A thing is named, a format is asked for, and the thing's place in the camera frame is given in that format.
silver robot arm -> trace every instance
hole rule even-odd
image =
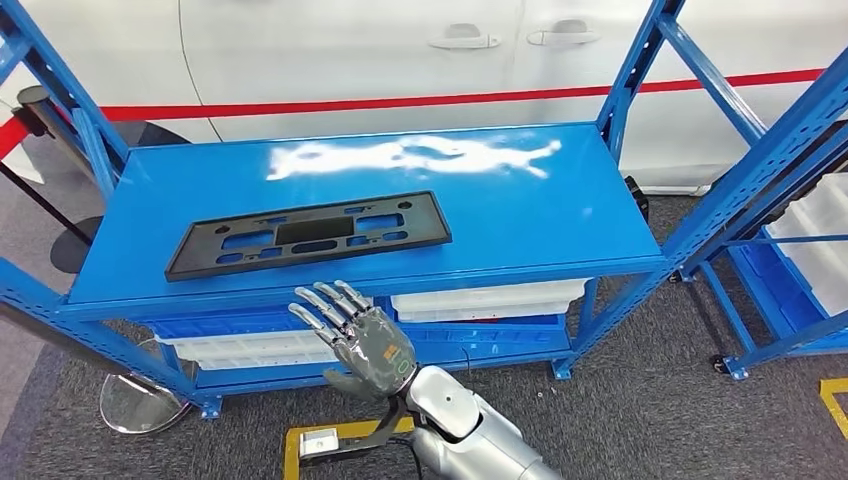
[[[439,367],[419,367],[409,338],[379,307],[342,281],[335,286],[342,293],[324,283],[313,285],[335,308],[311,290],[295,290],[331,327],[298,304],[289,305],[289,311],[312,327],[351,371],[324,372],[331,385],[400,405],[390,415],[395,422],[402,410],[414,414],[412,447],[423,464],[448,480],[561,480],[524,442],[518,427],[479,395]],[[354,448],[364,451],[384,443],[394,430],[387,419],[381,422],[386,428],[378,428],[370,443],[366,439]]]
[[[451,480],[561,480],[521,431],[439,367],[423,367],[406,395],[422,425],[412,432],[418,458]]]

car body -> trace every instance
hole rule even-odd
[[[104,106],[252,105],[563,89],[562,97],[159,120],[192,142],[594,120],[649,0],[74,0],[22,2]],[[766,125],[848,45],[844,0],[691,0],[680,23]],[[646,82],[692,78],[665,45]],[[16,72],[13,105],[33,83]],[[622,171],[702,193],[747,149],[704,90],[642,93]]]

white storage bin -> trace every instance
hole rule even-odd
[[[401,322],[445,322],[565,313],[583,295],[588,279],[463,288],[395,295],[392,307]]]
[[[333,350],[312,330],[159,338],[204,370],[334,362]]]
[[[772,238],[848,233],[848,224],[844,223],[848,203],[843,209],[836,196],[842,191],[837,186],[834,180],[820,182],[806,197],[790,203],[766,231]],[[792,260],[829,315],[848,309],[848,260],[844,254],[848,242],[780,243],[778,248]]]
[[[848,174],[824,175],[818,185],[798,200],[819,235],[848,234]],[[848,241],[828,242],[848,264]]]

round metal base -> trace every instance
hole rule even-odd
[[[159,345],[149,339],[140,347],[161,358]],[[194,377],[195,364],[182,362],[183,372]],[[164,388],[145,388],[125,375],[109,375],[100,390],[100,416],[112,430],[130,435],[162,431],[191,409],[187,400]]]

car door handle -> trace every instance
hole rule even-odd
[[[442,36],[427,41],[427,45],[445,50],[477,50],[500,44],[500,35],[484,34],[473,23],[454,23],[445,28]]]
[[[563,47],[594,42],[601,35],[589,29],[586,22],[569,18],[554,23],[550,29],[537,30],[527,35],[527,42],[542,47]]]

